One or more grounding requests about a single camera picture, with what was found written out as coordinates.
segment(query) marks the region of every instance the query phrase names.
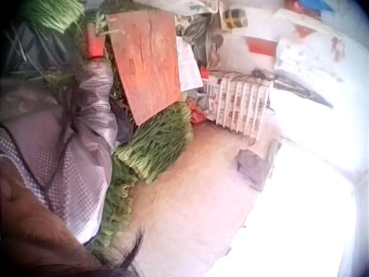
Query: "wooden board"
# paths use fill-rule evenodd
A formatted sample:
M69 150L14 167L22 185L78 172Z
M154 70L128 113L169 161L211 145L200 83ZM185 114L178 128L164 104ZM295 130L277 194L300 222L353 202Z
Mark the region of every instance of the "wooden board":
M165 11L112 14L109 29L119 76L140 125L180 98L174 16Z

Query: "green onion bundle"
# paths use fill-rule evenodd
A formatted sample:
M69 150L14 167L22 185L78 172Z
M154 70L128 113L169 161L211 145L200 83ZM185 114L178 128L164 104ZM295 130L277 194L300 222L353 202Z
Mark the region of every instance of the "green onion bundle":
M22 15L39 29L46 27L60 33L83 12L84 6L78 0L28 0L21 9Z
M191 111L176 102L141 125L131 143L115 151L147 183L168 169L192 140Z

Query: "radiator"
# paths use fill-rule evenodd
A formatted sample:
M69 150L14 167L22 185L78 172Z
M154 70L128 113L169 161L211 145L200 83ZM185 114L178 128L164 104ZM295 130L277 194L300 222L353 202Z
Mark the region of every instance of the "radiator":
M211 72L203 79L209 98L206 118L216 125L249 138L253 145L260 136L268 96L273 82L235 72Z

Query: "white wall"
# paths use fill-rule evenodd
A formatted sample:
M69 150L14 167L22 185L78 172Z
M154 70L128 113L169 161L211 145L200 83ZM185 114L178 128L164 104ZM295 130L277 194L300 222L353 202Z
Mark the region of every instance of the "white wall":
M333 104L334 109L329 110L289 92L279 91L271 94L272 107L286 136L334 163L352 179L358 178L368 168L369 156L369 51L357 43L357 40L369 38L369 26L362 21L362 14L358 13L355 17L355 9L350 10L345 22L351 24L337 31L317 20L289 14L284 10L275 13L274 10L244 8L248 15L248 28L235 29L232 34L224 35L224 45L220 51L221 68L239 72L250 72L255 67L273 69L275 58L250 53L245 36L276 42L282 38L291 39L316 53L321 62L343 82L329 82L326 78L312 79L297 72L291 77L316 90ZM341 8L337 15L343 13ZM295 31L295 21L320 31L302 39ZM349 26L355 28L358 24L362 26L360 29L349 29ZM351 33L354 38L340 31ZM332 53L332 39L335 36L345 44L345 58L340 62L334 60Z

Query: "floor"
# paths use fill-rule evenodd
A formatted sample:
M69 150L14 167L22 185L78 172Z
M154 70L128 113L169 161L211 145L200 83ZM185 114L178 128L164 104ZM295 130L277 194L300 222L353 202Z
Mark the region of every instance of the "floor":
M274 135L265 128L254 152L264 156ZM124 251L144 230L136 258L143 276L201 277L227 253L258 196L236 169L234 157L247 144L242 136L204 124L170 170L135 188L129 230L114 245Z

